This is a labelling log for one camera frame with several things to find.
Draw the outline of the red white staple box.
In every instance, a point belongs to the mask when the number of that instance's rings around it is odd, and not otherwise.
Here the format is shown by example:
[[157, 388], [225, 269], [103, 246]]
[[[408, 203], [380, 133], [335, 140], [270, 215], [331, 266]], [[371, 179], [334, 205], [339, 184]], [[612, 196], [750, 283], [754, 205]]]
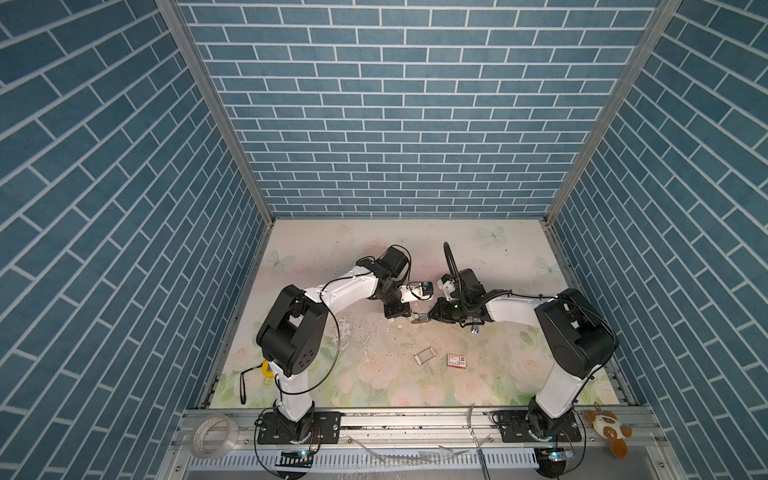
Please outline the red white staple box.
[[466, 369], [467, 358], [460, 354], [448, 354], [446, 357], [446, 364], [450, 368]]

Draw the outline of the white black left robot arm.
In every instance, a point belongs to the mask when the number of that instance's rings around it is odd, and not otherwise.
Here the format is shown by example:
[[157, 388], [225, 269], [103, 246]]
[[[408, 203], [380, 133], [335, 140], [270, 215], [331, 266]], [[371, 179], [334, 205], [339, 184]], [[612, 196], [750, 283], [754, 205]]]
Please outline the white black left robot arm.
[[379, 257], [363, 257], [346, 274], [308, 289], [284, 287], [262, 323], [256, 343], [274, 373], [278, 417], [301, 425], [312, 416], [306, 370], [320, 352], [328, 319], [361, 300], [379, 300], [387, 319], [408, 317], [410, 302], [401, 287], [409, 283], [410, 252], [391, 245]]

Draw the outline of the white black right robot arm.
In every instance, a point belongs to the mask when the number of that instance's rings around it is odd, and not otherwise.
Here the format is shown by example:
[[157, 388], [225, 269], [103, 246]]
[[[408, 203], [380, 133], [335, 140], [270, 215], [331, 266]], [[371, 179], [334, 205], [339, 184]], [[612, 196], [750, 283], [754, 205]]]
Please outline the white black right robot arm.
[[606, 320], [579, 290], [553, 296], [491, 290], [469, 302], [454, 291], [437, 300], [427, 318], [461, 327], [516, 323], [541, 330], [554, 364], [541, 389], [529, 402], [526, 421], [531, 436], [548, 441], [570, 422], [577, 397], [618, 347]]

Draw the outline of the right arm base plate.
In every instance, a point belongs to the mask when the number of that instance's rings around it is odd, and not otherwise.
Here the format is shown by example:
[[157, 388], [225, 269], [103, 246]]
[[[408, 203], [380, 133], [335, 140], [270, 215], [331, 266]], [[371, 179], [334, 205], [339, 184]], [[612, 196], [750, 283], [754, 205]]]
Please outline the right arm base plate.
[[552, 419], [538, 410], [503, 409], [487, 414], [504, 443], [581, 441], [583, 438], [573, 410]]

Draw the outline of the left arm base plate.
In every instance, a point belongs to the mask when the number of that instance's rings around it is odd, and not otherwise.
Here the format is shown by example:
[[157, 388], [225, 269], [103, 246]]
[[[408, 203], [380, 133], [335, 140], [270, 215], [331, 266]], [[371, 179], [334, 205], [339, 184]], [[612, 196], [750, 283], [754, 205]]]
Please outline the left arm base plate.
[[339, 411], [310, 410], [298, 421], [291, 421], [275, 409], [264, 410], [254, 423], [260, 445], [289, 445], [308, 443], [337, 444], [343, 414]]

